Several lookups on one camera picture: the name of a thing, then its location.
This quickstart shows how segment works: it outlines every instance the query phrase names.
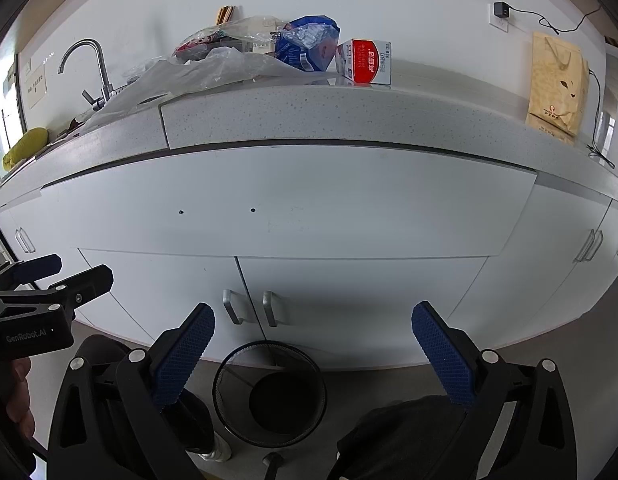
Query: blue plastic bag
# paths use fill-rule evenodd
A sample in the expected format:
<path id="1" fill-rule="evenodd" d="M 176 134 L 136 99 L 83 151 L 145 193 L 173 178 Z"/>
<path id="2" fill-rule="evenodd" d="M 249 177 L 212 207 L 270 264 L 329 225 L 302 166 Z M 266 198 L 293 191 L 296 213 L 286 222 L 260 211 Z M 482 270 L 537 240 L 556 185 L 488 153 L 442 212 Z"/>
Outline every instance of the blue plastic bag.
<path id="1" fill-rule="evenodd" d="M 304 72 L 324 72 L 336 54 L 340 27 L 327 16 L 305 16 L 279 32 L 276 57 Z"/>

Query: wall outlet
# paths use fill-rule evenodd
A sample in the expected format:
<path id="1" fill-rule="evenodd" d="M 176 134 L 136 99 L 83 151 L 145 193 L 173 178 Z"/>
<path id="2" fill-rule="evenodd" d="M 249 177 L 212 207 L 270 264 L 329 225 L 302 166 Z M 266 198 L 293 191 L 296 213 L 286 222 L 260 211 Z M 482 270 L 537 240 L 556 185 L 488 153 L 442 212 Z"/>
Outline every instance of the wall outlet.
<path id="1" fill-rule="evenodd" d="M 499 18 L 493 13 L 493 4 L 489 4 L 489 23 L 500 30 L 508 32 L 508 20 Z"/>

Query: red and white carton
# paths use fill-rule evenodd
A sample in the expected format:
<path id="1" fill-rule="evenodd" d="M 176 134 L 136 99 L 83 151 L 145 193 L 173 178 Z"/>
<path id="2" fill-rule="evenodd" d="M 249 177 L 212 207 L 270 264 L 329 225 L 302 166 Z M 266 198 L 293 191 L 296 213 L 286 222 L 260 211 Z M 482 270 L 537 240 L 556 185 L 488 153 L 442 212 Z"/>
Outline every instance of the red and white carton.
<path id="1" fill-rule="evenodd" d="M 336 70 L 356 83 L 391 84 L 391 43 L 349 40 L 336 49 Z"/>

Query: screw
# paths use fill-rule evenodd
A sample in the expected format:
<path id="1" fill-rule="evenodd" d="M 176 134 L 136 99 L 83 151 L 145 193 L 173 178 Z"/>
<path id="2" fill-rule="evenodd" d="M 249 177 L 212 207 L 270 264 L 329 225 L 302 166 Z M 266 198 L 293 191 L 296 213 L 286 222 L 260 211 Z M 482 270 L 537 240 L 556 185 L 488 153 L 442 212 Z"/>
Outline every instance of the screw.
<path id="1" fill-rule="evenodd" d="M 82 368 L 83 365 L 84 359 L 82 357 L 75 357 L 74 359 L 71 359 L 71 362 L 69 363 L 71 370 L 78 370 L 78 368 Z"/>
<path id="2" fill-rule="evenodd" d="M 498 354 L 496 354 L 496 352 L 494 352 L 493 350 L 485 350 L 484 352 L 482 352 L 482 358 L 487 362 L 487 363 L 497 363 L 498 362 Z"/>
<path id="3" fill-rule="evenodd" d="M 554 372 L 555 371 L 555 363 L 553 361 L 551 361 L 550 359 L 545 359 L 544 361 L 542 361 L 542 368 L 544 368 L 548 372 Z"/>
<path id="4" fill-rule="evenodd" d="M 129 354 L 129 360 L 132 363 L 139 363 L 141 362 L 143 359 L 145 358 L 145 351 L 141 350 L 140 348 L 133 350 L 130 354 Z"/>

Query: blue gripper pad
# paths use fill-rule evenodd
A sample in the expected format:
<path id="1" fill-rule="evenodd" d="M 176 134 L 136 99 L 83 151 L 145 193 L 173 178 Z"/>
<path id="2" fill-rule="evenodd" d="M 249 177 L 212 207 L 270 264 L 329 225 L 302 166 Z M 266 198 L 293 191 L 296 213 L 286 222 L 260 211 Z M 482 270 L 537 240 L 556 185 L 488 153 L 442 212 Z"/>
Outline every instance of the blue gripper pad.
<path id="1" fill-rule="evenodd" d="M 449 399 L 470 408 L 475 401 L 473 369 L 452 342 L 447 324 L 423 301 L 413 307 L 411 328 Z"/>
<path id="2" fill-rule="evenodd" d="M 166 330 L 149 349 L 152 400 L 159 412 L 178 400 L 193 368 L 214 335 L 214 311 L 198 303 L 180 328 Z"/>

